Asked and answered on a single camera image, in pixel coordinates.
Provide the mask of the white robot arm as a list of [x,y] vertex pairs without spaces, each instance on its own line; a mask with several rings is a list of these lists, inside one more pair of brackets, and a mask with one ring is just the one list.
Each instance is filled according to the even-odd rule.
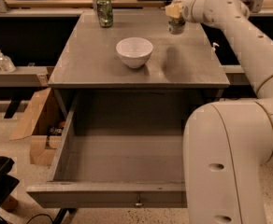
[[220,29],[250,81],[253,100],[202,105],[188,118],[183,169],[190,224],[266,224],[259,168],[273,162],[273,40],[240,0],[182,0],[172,18]]

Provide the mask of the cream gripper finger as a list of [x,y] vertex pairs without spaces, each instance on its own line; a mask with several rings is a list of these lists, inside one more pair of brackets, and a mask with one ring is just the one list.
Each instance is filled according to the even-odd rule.
[[178,19],[181,16],[182,4],[171,4],[165,7],[165,14],[173,19]]

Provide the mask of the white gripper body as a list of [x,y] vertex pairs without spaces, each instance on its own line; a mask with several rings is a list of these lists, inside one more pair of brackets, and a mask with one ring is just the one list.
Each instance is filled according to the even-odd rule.
[[182,2],[182,17],[193,23],[205,22],[205,2],[206,0],[185,0]]

